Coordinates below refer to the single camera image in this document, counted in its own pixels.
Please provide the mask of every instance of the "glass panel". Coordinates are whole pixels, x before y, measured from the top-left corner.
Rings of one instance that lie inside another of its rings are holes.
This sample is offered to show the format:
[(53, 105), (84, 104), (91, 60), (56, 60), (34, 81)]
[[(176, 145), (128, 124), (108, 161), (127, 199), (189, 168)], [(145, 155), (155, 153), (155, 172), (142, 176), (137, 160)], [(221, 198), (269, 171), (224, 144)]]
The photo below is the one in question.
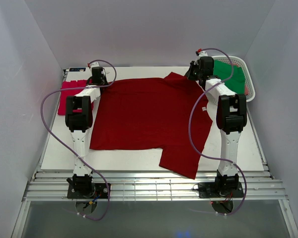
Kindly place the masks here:
[[(105, 205), (98, 202), (93, 215), (99, 216)], [(74, 202), (31, 202), (22, 237), (290, 237), (277, 200), (245, 201), (240, 211), (228, 217), (189, 208), (213, 211), (209, 201), (111, 202), (106, 217), (95, 222), (64, 210), (75, 211)]]

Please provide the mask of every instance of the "red t-shirt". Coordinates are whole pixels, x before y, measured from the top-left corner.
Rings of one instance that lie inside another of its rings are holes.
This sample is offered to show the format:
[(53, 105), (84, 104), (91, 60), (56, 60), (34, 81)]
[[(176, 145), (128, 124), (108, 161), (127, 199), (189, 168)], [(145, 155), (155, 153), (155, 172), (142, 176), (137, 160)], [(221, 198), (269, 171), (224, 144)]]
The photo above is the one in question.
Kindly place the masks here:
[[(69, 82), (64, 81), (62, 83), (61, 89), (85, 87), (86, 82), (87, 82), (87, 80), (79, 80), (79, 81), (72, 80), (72, 81), (69, 81)], [(74, 90), (67, 90), (67, 91), (62, 91), (61, 92), (58, 115), (65, 116), (65, 113), (66, 113), (66, 97), (67, 96), (74, 96), (74, 95), (80, 93), (81, 91), (83, 91), (83, 89), (74, 89)]]
[[(144, 150), (162, 148), (160, 166), (195, 179), (200, 155), (191, 147), (188, 122), (203, 93), (195, 81), (171, 73), (166, 78), (116, 81), (101, 95), (90, 148)], [(192, 138), (202, 151), (212, 120), (203, 98), (193, 114)]]

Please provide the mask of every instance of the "metal frame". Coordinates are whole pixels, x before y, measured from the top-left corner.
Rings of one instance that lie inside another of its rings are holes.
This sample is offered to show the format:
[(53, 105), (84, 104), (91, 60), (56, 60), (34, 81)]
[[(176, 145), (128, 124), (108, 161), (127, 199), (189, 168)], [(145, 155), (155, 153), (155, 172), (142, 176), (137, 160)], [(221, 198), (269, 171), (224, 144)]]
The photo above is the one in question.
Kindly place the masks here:
[[(267, 166), (254, 123), (247, 107), (250, 123), (255, 135), (256, 143), (263, 162), (264, 171), (245, 172), (247, 181), (246, 200), (279, 200), (282, 213), (291, 238), (298, 238), (298, 230), (291, 213), (288, 196), (281, 180), (273, 179)], [(72, 201), (67, 199), (67, 178), (73, 175), (72, 171), (43, 171), (42, 160), (45, 154), (49, 136), (47, 137), (43, 153), (32, 181), (28, 183), (24, 193), (20, 213), (12, 234), (13, 238), (21, 237), (31, 201)], [(117, 172), (100, 171), (111, 183), (111, 201), (195, 201), (200, 199), (193, 186), (198, 182), (214, 181), (216, 172), (198, 172), (196, 179), (183, 178), (172, 172)], [(103, 182), (93, 176), (94, 182)]]
[(30, 204), (31, 204), (30, 201), (22, 202), (21, 208), (19, 211), (19, 215), (18, 215), (18, 218), (16, 219), (16, 223), (14, 225), (14, 229), (13, 229), (11, 238), (20, 238), (22, 236), (26, 218), (28, 216)]
[(279, 204), (284, 215), (284, 219), (288, 228), (288, 232), (291, 238), (298, 238), (298, 229), (295, 223), (292, 211), (289, 206), (288, 200), (279, 200)]

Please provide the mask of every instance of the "green cloth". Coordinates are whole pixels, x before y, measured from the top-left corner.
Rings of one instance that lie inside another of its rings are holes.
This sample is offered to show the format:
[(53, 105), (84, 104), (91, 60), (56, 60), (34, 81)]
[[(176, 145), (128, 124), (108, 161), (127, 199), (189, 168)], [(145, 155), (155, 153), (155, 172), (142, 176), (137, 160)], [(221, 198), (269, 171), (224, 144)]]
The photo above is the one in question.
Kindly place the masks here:
[[(245, 76), (241, 67), (233, 66), (233, 77), (226, 81), (224, 84), (235, 93), (244, 94), (245, 92)], [(230, 64), (215, 60), (214, 61), (214, 75), (220, 77), (221, 80), (226, 79), (231, 74)]]

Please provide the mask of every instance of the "black mounting plate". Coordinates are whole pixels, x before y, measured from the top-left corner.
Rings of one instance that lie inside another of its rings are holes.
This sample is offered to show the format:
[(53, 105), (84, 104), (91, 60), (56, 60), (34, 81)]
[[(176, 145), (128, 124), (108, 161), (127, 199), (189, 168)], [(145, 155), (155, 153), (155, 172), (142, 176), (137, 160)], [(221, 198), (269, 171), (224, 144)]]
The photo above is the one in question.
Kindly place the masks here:
[(90, 195), (82, 195), (79, 192), (72, 191), (73, 187), (72, 185), (69, 184), (69, 189), (68, 189), (68, 199), (87, 199), (87, 200), (93, 200), (97, 196), (100, 195), (99, 199), (101, 198), (108, 198), (108, 192), (104, 192), (104, 189), (107, 189), (106, 184), (104, 183), (93, 183), (92, 182), (92, 187), (94, 188), (93, 194)]
[(220, 203), (220, 201), (211, 202), (214, 211), (219, 213), (231, 213), (234, 208), (233, 201), (228, 201), (225, 203)]
[[(197, 190), (199, 191), (199, 198), (219, 198), (219, 195), (214, 192), (215, 182), (200, 182), (198, 183)], [(243, 196), (244, 196), (244, 191), (242, 188), (242, 184), (238, 182), (237, 190), (232, 191), (232, 197), (242, 198)]]

